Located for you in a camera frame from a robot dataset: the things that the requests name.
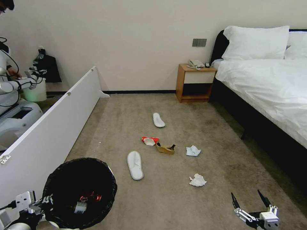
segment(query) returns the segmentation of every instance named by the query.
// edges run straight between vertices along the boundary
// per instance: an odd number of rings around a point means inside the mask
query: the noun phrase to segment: white board
[[[49,174],[65,161],[102,95],[93,67],[7,149],[12,157],[0,165],[0,207],[29,190],[41,198]]]

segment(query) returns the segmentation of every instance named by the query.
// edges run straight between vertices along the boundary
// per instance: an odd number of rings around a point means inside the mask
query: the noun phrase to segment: wooden nightstand
[[[216,75],[213,67],[200,70],[179,64],[176,96],[181,102],[208,102]]]

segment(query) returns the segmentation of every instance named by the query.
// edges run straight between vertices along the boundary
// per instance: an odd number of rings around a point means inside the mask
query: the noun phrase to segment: white bedsheet
[[[220,66],[221,62],[223,61],[224,59],[216,59],[212,62],[212,67],[214,67],[215,69],[218,69],[218,67]]]
[[[216,78],[307,148],[307,59],[222,61]]]

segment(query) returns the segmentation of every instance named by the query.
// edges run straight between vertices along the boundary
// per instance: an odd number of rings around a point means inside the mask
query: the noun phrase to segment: light switch
[[[194,47],[205,47],[207,43],[206,38],[194,38],[192,46]]]

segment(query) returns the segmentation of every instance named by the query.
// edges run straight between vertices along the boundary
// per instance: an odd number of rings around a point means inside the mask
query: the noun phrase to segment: person
[[[5,13],[6,9],[13,10],[15,4],[13,0],[0,0],[0,14]]]
[[[0,0],[0,15],[5,13],[7,9],[13,10],[15,8],[14,0]],[[21,78],[21,75],[16,72],[16,70],[11,66],[7,65],[6,67],[7,73],[11,80],[18,80]]]

